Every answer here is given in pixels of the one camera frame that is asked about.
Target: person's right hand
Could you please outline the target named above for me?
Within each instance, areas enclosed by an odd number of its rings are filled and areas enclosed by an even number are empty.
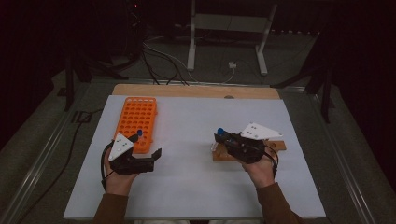
[[[273,151],[270,148],[266,147],[265,152],[273,156]],[[246,164],[242,161],[240,161],[240,163],[248,172],[250,179],[253,181],[253,184],[257,189],[264,188],[275,183],[273,164],[265,155],[262,156],[260,161],[251,164]]]

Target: person's left hand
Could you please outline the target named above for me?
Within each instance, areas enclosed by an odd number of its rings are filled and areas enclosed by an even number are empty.
[[[119,175],[116,172],[113,172],[113,170],[110,168],[110,161],[108,160],[110,151],[111,148],[108,148],[106,151],[104,162],[106,168],[106,175],[112,173],[106,179],[106,193],[128,196],[129,191],[131,190],[132,183],[139,174]]]

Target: long sleeve shirt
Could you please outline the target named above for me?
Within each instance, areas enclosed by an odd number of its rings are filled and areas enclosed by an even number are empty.
[[[266,224],[304,223],[302,218],[291,211],[289,204],[277,183],[256,190],[259,203],[262,206],[262,215]],[[127,196],[104,194],[95,217],[93,218],[93,223],[123,223],[127,204]]]

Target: person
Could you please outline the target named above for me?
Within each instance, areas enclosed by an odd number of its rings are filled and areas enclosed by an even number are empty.
[[[107,150],[105,157],[108,158],[110,150]],[[262,206],[262,216],[265,224],[287,223],[300,224],[304,220],[293,213],[286,201],[280,186],[275,182],[272,163],[269,158],[263,156],[258,162],[245,164],[239,161],[247,171],[256,190],[260,205]],[[112,172],[110,163],[105,159],[106,174]],[[138,174],[118,175],[112,173],[106,179],[106,193],[103,195],[98,209],[93,218],[94,224],[124,222],[124,216],[128,203],[128,195],[134,179]]]

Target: metal leg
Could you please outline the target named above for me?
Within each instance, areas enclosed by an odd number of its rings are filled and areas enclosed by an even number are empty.
[[[270,34],[270,31],[271,31],[271,25],[272,25],[272,21],[274,19],[274,15],[276,12],[276,7],[277,7],[276,4],[272,5],[270,15],[267,18],[268,21],[267,21],[267,23],[265,23],[265,28],[262,33],[262,42],[260,43],[260,45],[256,46],[257,61],[259,63],[259,67],[260,67],[260,73],[263,76],[267,75],[268,70],[267,70],[267,66],[266,66],[265,60],[264,60],[264,55],[262,54],[262,52],[264,50],[265,42],[267,41],[268,35]]]
[[[187,60],[187,70],[193,71],[195,63],[195,0],[191,1],[191,36],[189,59]]]

